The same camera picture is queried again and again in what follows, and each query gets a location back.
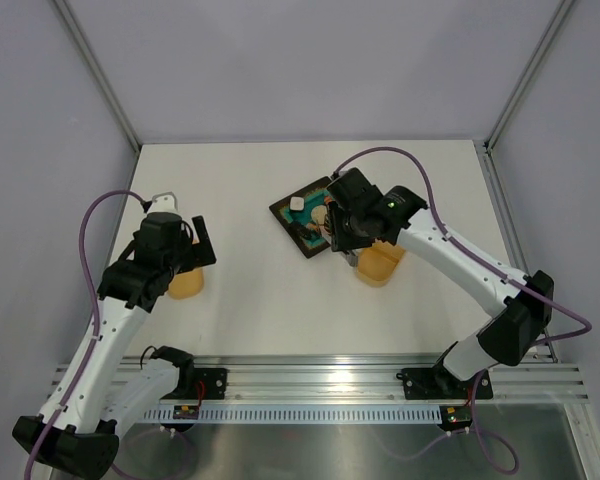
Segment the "metal tongs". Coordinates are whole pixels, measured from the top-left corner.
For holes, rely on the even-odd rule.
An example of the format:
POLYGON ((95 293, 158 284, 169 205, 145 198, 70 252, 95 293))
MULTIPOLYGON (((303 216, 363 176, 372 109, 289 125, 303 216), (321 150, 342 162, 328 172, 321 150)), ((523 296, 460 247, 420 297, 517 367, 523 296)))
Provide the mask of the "metal tongs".
POLYGON ((352 268, 356 268, 359 263, 359 254, 357 250, 347 250, 343 253, 345 260, 348 265, 352 268))

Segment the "white rice ball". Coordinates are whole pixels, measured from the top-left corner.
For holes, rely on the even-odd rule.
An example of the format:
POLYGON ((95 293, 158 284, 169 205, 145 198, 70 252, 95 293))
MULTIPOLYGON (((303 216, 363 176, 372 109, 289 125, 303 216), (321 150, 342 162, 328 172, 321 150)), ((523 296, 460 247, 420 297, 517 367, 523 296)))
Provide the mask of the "white rice ball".
POLYGON ((324 225, 328 219, 328 209, 325 205, 318 205, 311 210, 311 219, 317 225, 324 225))

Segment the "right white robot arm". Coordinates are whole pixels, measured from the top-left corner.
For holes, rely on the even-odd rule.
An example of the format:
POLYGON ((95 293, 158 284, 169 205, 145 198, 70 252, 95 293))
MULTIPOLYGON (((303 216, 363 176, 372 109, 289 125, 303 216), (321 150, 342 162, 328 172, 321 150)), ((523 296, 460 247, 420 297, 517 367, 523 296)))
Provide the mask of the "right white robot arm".
POLYGON ((460 286, 490 317, 447 348, 433 366, 403 369, 398 377, 406 397, 461 398, 477 391, 479 372, 521 362, 550 320, 550 309, 541 300, 553 294, 550 276, 515 268, 496 274, 497 260, 454 246, 452 233, 436 224, 432 208, 405 187, 383 194, 374 185, 342 187, 332 182, 327 191, 333 250, 350 252, 376 241, 399 246, 460 286))

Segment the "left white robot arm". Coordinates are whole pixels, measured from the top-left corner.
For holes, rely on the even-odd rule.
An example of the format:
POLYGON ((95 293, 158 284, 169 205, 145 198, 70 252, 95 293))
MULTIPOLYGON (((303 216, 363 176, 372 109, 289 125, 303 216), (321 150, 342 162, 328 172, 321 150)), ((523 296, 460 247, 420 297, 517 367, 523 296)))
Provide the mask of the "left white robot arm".
POLYGON ((91 325, 54 393, 35 416, 21 416, 12 435, 34 463, 80 479, 100 479, 113 466, 130 427, 166 396, 204 397, 193 355, 160 347, 112 401, 106 400, 131 340, 173 279, 216 262, 203 217, 147 214, 96 291, 91 325))

